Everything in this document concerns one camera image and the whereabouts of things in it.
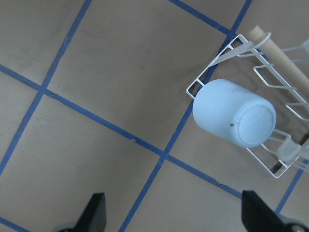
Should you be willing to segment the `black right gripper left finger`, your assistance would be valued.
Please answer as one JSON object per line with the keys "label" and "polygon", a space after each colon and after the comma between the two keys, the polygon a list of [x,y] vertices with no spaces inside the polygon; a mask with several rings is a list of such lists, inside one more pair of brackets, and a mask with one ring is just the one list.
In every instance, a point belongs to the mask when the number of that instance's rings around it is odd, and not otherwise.
{"label": "black right gripper left finger", "polygon": [[59,232],[104,232],[107,224],[105,194],[94,193],[74,227]]}

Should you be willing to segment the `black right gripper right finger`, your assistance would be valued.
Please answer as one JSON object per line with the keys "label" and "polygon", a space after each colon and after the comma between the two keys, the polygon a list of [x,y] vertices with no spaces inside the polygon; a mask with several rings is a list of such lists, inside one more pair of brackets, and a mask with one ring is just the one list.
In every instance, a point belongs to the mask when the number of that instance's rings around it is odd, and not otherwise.
{"label": "black right gripper right finger", "polygon": [[253,190],[242,192],[241,221],[248,232],[307,232],[303,222],[277,215]]}

